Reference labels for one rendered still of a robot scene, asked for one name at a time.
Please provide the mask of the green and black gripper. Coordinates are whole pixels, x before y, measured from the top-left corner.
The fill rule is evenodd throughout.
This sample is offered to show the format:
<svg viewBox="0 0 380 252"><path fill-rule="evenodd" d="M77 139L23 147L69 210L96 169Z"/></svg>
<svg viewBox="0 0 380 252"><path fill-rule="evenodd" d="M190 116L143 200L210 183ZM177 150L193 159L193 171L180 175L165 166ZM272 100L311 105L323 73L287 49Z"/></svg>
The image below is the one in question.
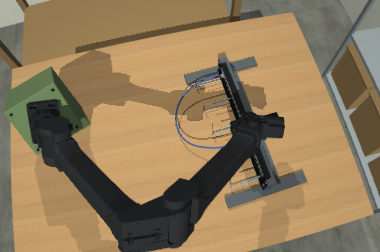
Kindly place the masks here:
<svg viewBox="0 0 380 252"><path fill-rule="evenodd" d="M231 134L232 135L237 131L239 120L240 119L233 120L233 121L230 122L230 125L231 125L230 126L230 130L231 130Z"/></svg>

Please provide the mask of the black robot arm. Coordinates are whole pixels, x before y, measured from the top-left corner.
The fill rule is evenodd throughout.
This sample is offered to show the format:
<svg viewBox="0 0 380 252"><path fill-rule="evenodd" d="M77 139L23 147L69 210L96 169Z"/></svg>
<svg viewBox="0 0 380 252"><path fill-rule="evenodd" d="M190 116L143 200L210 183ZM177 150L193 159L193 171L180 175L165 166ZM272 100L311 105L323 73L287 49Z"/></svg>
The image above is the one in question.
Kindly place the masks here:
<svg viewBox="0 0 380 252"><path fill-rule="evenodd" d="M110 228L121 252L182 246L210 203L258 152L261 140L283 138L285 129L284 117L277 112L243 113L237 131L190 179L192 182L179 178L162 196L140 205L81 150L71 137L72 123L60 117L56 99L27 103L27 114L32 142L42 147L44 163L66 174Z"/></svg>

